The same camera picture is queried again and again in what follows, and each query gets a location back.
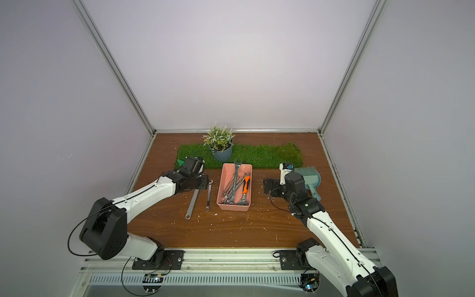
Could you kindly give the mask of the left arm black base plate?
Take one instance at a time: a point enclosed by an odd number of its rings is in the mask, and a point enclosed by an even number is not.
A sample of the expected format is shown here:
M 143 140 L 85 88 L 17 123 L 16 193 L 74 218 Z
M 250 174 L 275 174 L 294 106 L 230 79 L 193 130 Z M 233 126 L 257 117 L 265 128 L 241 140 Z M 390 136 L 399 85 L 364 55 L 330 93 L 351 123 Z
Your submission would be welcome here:
M 158 250 L 151 259 L 136 258 L 132 270 L 172 270 L 178 271 L 184 261 L 184 250 Z

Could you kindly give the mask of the large silver combination wrench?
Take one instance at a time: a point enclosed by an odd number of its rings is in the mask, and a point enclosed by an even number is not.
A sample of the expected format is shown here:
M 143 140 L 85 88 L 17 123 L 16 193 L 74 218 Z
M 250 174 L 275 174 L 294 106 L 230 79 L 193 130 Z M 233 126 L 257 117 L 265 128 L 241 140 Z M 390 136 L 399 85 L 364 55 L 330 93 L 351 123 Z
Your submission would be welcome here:
M 186 220 L 190 220 L 191 217 L 192 217 L 192 213 L 193 213 L 193 210 L 194 210 L 194 207 L 195 207 L 195 203 L 197 201 L 197 198 L 198 198 L 198 195 L 199 195 L 199 192 L 200 190 L 199 189 L 196 189 L 192 195 L 192 198 L 190 200 L 190 204 L 189 204 L 189 207 L 188 207 L 188 210 L 186 212 L 186 216 L 185 216 L 185 219 Z

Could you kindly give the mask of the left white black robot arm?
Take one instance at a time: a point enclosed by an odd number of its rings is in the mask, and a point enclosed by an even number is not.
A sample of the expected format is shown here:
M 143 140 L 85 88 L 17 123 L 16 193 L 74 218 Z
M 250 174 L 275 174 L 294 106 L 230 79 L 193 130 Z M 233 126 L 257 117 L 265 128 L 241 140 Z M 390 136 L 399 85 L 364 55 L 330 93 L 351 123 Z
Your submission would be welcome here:
M 155 181 L 130 194 L 95 201 L 79 233 L 80 241 L 103 260 L 128 256 L 157 267 L 163 262 L 165 247 L 149 237 L 130 233 L 127 226 L 136 216 L 164 199 L 205 189 L 209 177 L 204 171 L 202 157 L 187 157 L 177 170 L 162 173 Z

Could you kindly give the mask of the small silver wrench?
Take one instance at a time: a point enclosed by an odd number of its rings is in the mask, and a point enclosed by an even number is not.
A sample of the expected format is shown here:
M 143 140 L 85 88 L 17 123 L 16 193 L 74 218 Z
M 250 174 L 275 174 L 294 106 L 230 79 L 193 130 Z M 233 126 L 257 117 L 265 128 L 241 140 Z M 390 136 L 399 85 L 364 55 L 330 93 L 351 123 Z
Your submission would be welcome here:
M 206 212 L 209 212 L 210 211 L 210 201 L 211 201 L 211 196 L 212 196 L 212 185 L 213 185 L 214 181 L 211 180 L 209 183 L 208 183 L 208 192 L 207 192 L 207 204 L 206 204 L 206 207 L 205 207 L 205 211 Z

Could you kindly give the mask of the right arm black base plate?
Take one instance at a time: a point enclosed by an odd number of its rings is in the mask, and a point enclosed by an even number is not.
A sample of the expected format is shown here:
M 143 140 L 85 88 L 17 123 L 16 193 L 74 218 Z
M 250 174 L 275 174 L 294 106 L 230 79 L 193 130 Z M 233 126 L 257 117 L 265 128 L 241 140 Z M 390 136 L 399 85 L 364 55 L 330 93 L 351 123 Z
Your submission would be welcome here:
M 310 266 L 306 251 L 301 249 L 281 249 L 273 251 L 272 256 L 279 260 L 280 268 L 283 271 L 316 271 Z

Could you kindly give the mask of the pink plastic storage box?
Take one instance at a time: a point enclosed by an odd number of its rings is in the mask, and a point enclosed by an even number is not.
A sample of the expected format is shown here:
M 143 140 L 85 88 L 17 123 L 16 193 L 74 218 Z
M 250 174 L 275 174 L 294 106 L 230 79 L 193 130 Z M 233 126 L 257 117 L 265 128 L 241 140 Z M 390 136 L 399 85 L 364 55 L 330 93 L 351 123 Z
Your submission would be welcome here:
M 252 171 L 253 167 L 250 164 L 242 164 L 239 168 L 239 177 L 237 180 L 236 192 L 234 204 L 228 204 L 227 199 L 231 192 L 233 185 L 233 177 L 235 174 L 235 165 L 234 163 L 225 163 L 221 170 L 221 179 L 218 187 L 218 195 L 216 198 L 216 204 L 221 210 L 229 211 L 240 211 L 247 212 L 251 206 L 251 190 L 252 190 Z M 243 178 L 246 173 L 251 174 L 251 179 L 249 182 L 249 191 L 247 193 L 247 205 L 237 205 L 238 201 L 242 198 L 242 189 L 243 189 Z

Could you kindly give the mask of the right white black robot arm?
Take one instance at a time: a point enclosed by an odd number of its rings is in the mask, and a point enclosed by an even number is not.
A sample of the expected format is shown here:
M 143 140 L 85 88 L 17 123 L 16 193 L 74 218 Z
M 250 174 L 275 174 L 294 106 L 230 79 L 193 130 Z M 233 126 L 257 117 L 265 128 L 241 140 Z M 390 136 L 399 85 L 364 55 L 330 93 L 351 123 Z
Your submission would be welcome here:
M 297 245 L 296 257 L 305 269 L 320 272 L 344 297 L 396 297 L 397 281 L 386 267 L 377 267 L 347 239 L 324 206 L 311 197 L 301 174 L 284 180 L 267 178 L 264 193 L 283 198 L 290 213 L 316 237 Z

